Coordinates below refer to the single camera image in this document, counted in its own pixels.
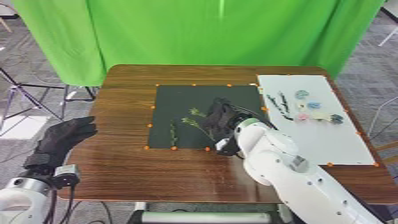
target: floor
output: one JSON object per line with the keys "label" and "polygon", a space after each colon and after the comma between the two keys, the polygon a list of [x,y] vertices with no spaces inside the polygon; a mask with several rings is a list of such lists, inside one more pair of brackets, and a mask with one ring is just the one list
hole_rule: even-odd
{"label": "floor", "polygon": [[[8,23],[11,29],[15,30],[15,33],[8,33],[8,31],[0,27],[0,67],[8,70],[11,76],[20,82],[63,86],[24,22],[18,19],[8,20]],[[397,24],[393,20],[388,18],[384,13],[379,13],[336,81],[345,99],[349,101],[349,105],[352,107],[358,119],[367,130],[370,128],[370,123],[381,104],[398,96],[398,35],[393,37],[384,47],[377,46],[395,27]],[[0,113],[6,108],[8,87],[10,84],[2,80]],[[75,90],[79,92],[79,95],[84,95],[82,89],[75,88]],[[33,94],[40,96],[42,91],[31,91]],[[61,98],[63,91],[52,90],[45,102],[58,113],[61,112]],[[18,109],[26,106],[27,100],[18,97],[18,103],[13,105],[13,111],[18,111]],[[70,103],[66,118],[86,116],[90,114],[91,107],[91,103]],[[29,118],[18,117],[18,119],[15,119],[15,122],[20,122],[20,120],[24,120],[24,128],[18,128],[22,126],[20,124],[6,134],[0,134],[0,187],[8,184],[10,179],[18,175],[22,171],[26,156],[29,155],[36,147],[36,143],[43,135],[43,130],[47,130],[47,127],[50,127],[58,123],[58,120],[49,120],[47,114],[43,114],[40,111],[34,111],[31,115],[33,116]],[[386,107],[381,113],[381,118],[372,135],[377,134],[397,117],[398,101]],[[398,141],[397,130],[398,122],[392,125],[384,133],[372,140],[376,145],[383,145],[393,141]],[[17,132],[24,132],[24,137],[17,138]],[[397,155],[398,149],[392,149],[381,153],[383,158]],[[392,178],[398,176],[398,165],[390,166],[390,172]],[[118,202],[107,203],[107,205],[111,206],[114,223],[125,224],[132,214],[134,203]],[[150,204],[150,209],[153,211],[173,211],[178,208],[187,209],[189,211],[265,211],[273,209],[273,207],[267,205],[216,206],[212,204]],[[58,207],[58,217],[63,216],[65,209],[66,202],[61,201]],[[75,210],[72,223],[90,223],[98,219],[107,222],[107,213],[104,210],[104,206],[98,202],[84,202]]]}

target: cable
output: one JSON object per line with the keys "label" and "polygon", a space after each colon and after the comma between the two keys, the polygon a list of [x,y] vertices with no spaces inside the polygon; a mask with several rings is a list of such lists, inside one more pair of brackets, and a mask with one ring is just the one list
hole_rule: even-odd
{"label": "cable", "polygon": [[100,222],[102,224],[107,224],[102,220],[91,221],[88,224],[93,224],[97,222]]}
{"label": "cable", "polygon": [[52,189],[52,204],[50,204],[50,209],[47,213],[47,219],[43,222],[45,224],[54,223],[56,205],[58,205],[58,188]]}
{"label": "cable", "polygon": [[111,215],[111,209],[109,209],[109,205],[106,204],[106,202],[102,201],[102,204],[104,204],[104,207],[106,207],[106,210],[107,210],[107,215],[109,215],[109,223],[114,224],[114,221],[113,221],[113,215]]}
{"label": "cable", "polygon": [[74,199],[75,199],[75,185],[72,186],[72,193],[70,193],[70,204],[68,204],[68,209],[66,209],[66,215],[65,215],[65,218],[61,220],[61,223],[63,224],[66,222],[66,220],[70,219],[70,216],[72,216],[72,205],[74,205]]}
{"label": "cable", "polygon": [[239,153],[237,153],[235,155],[237,155],[237,157],[239,157],[241,159],[244,159],[244,157],[239,155]]}
{"label": "cable", "polygon": [[[77,204],[74,205],[74,208],[72,208],[72,211],[70,211],[70,217],[68,217],[68,219],[66,219],[66,224],[70,224],[72,214],[74,214],[74,212],[75,212],[75,209],[77,209],[77,207],[79,207],[81,203],[82,203],[82,201],[79,201],[79,202],[77,202]],[[102,205],[104,205],[104,208],[106,208],[106,210],[107,210],[109,223],[111,223],[111,224],[114,224],[114,220],[113,220],[113,215],[111,215],[109,205],[106,204],[106,202],[104,202],[104,201],[102,201]],[[91,222],[90,222],[90,224],[91,224],[91,223],[97,223],[97,222],[100,222],[100,223],[107,224],[102,220],[95,220],[95,221],[91,221]]]}
{"label": "cable", "polygon": [[397,209],[395,212],[392,213],[392,216],[395,215],[397,212],[398,212],[398,209]]}
{"label": "cable", "polygon": [[372,137],[370,140],[374,140],[374,139],[379,137],[379,135],[383,134],[384,130],[392,127],[392,125],[395,124],[397,121],[398,121],[398,117],[397,117],[397,119],[390,122],[388,126],[383,128],[383,130],[379,131],[377,135]]}
{"label": "cable", "polygon": [[13,218],[11,221],[10,221],[10,224],[13,224],[13,222],[15,222],[15,220],[17,220],[18,216],[24,214],[26,211],[27,211],[27,210],[24,210],[24,211],[18,213],[18,215],[15,216],[15,218]]}
{"label": "cable", "polygon": [[372,124],[370,124],[368,137],[370,137],[370,135],[372,135],[372,131],[374,131],[374,127],[376,127],[377,118],[379,118],[379,114],[381,114],[383,108],[384,108],[384,106],[390,105],[390,103],[392,103],[397,99],[398,99],[398,96],[397,96],[392,100],[388,100],[388,101],[384,102],[383,106],[377,108],[377,114],[376,114],[376,117],[374,117],[374,120],[372,120]]}
{"label": "cable", "polygon": [[75,212],[75,209],[77,209],[81,203],[82,203],[82,201],[79,201],[77,204],[74,205],[74,208],[72,208],[72,214],[74,214],[74,212]]}
{"label": "cable", "polygon": [[17,157],[20,157],[22,155],[26,155],[27,153],[31,153],[34,151],[34,149],[31,149],[27,152],[22,152],[20,154],[17,154],[11,158],[8,158],[6,160],[0,161],[0,163],[8,163]]}

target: blue object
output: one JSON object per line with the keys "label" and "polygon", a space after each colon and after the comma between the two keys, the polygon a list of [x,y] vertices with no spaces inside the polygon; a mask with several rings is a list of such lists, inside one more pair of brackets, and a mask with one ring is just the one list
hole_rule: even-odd
{"label": "blue object", "polygon": [[319,102],[310,102],[308,103],[308,108],[320,109],[320,103]]}
{"label": "blue object", "polygon": [[296,98],[299,99],[299,100],[305,100],[305,98],[310,96],[310,92],[306,91],[306,90],[299,90],[297,92],[296,92]]}

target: white paper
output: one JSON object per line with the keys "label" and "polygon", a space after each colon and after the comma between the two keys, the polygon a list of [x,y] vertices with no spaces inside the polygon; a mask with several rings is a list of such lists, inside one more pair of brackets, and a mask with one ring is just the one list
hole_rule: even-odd
{"label": "white paper", "polygon": [[[340,165],[374,165],[376,159],[370,153],[363,138],[358,135],[358,129],[345,112],[328,79],[320,75],[260,75],[260,88],[264,88],[264,99],[269,108],[269,116],[278,129],[292,136],[301,149],[301,156],[319,165],[329,162]],[[306,120],[290,121],[271,103],[267,94],[276,98],[280,106],[283,92],[292,110],[292,117],[299,114],[296,92],[306,90],[310,96],[308,102],[320,102],[319,110],[306,110],[338,114],[344,116],[344,124],[336,125],[328,121]]]}

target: green backdrop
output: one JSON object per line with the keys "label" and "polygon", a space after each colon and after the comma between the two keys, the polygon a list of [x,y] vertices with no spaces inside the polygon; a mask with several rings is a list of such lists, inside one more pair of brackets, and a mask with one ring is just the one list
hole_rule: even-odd
{"label": "green backdrop", "polygon": [[338,76],[384,0],[15,0],[63,81],[116,64],[308,65]]}

